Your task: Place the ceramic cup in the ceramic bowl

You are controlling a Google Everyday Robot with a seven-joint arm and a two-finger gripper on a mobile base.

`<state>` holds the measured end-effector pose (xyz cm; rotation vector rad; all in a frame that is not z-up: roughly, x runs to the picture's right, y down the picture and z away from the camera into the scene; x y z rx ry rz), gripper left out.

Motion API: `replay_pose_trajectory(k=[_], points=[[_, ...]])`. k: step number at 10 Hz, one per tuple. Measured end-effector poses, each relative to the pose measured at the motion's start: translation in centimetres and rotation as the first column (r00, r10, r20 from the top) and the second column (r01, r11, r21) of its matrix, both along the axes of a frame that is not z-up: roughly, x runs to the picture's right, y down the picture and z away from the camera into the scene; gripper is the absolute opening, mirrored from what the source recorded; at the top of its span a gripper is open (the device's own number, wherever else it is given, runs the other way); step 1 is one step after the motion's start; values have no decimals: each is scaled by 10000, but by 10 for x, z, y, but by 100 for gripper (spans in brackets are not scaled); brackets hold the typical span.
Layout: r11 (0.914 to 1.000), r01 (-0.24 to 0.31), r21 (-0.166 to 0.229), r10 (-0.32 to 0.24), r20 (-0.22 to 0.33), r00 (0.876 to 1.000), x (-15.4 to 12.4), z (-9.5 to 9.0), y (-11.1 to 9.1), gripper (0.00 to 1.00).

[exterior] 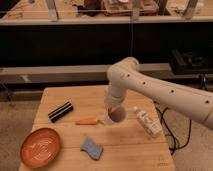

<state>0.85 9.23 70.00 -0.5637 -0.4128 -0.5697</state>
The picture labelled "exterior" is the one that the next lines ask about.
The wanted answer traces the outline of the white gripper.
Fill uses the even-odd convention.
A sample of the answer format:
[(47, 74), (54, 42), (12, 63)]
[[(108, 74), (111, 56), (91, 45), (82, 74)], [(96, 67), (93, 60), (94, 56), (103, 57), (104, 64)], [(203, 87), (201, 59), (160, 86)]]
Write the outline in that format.
[(117, 109), (125, 100), (126, 91), (117, 90), (112, 87), (105, 89), (104, 104), (108, 113)]

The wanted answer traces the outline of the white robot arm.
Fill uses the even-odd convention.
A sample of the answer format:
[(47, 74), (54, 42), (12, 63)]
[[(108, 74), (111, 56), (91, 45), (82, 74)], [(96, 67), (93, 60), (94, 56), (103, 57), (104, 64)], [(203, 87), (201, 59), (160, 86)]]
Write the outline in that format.
[(127, 57), (108, 68), (107, 109), (120, 105), (125, 100), (126, 91), (132, 90), (213, 130), (212, 92), (146, 76), (139, 72), (139, 65), (136, 58)]

